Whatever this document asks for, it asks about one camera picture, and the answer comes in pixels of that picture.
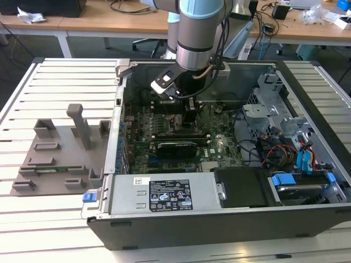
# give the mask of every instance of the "office chair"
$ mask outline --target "office chair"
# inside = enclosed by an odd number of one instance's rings
[[[152,51],[151,58],[153,59],[160,47],[163,47],[165,45],[165,42],[167,43],[166,39],[155,39],[155,38],[146,38],[146,39],[141,39],[133,42],[132,48],[133,51],[137,51],[137,44],[142,44],[142,43],[149,43],[149,42],[154,42],[157,41],[155,49]]]

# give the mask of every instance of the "blue clip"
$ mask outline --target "blue clip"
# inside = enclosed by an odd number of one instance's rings
[[[310,171],[309,167],[308,167],[308,162],[309,162],[310,157],[311,157],[311,153],[306,151],[305,155],[303,157],[302,170],[306,171],[307,174],[312,174],[312,171]]]
[[[333,173],[328,173],[328,174],[327,174],[327,178],[328,178],[328,180],[329,180],[330,183],[336,181],[336,178],[335,178],[335,176],[333,175]]]
[[[297,153],[297,159],[296,159],[296,166],[297,168],[301,168],[302,166],[302,155],[303,155],[303,151],[302,151],[302,147],[298,150]]]
[[[292,176],[292,174],[275,174],[271,178],[275,186],[296,184],[294,176]]]
[[[84,193],[83,194],[83,203],[94,203],[97,201],[96,193]]]

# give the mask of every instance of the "barcode sticker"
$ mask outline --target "barcode sticker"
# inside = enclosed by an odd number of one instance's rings
[[[150,182],[150,177],[134,177],[134,185],[148,185]]]

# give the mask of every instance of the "warning label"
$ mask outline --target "warning label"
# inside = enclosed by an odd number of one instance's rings
[[[192,210],[189,180],[150,181],[152,212]]]

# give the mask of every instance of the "table leg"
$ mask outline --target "table leg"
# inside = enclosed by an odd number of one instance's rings
[[[0,35],[0,44],[1,45],[8,45],[9,44],[5,35]]]
[[[105,44],[105,48],[106,49],[110,49],[111,46],[110,46],[110,40],[108,37],[104,37],[104,44]]]
[[[60,46],[61,46],[61,50],[62,53],[64,55],[64,58],[66,59],[71,59],[72,58],[72,54],[71,54],[71,50],[70,50],[70,46],[68,45],[68,36],[67,34],[65,34],[66,32],[62,32],[60,34],[57,35],[57,38],[59,40]]]

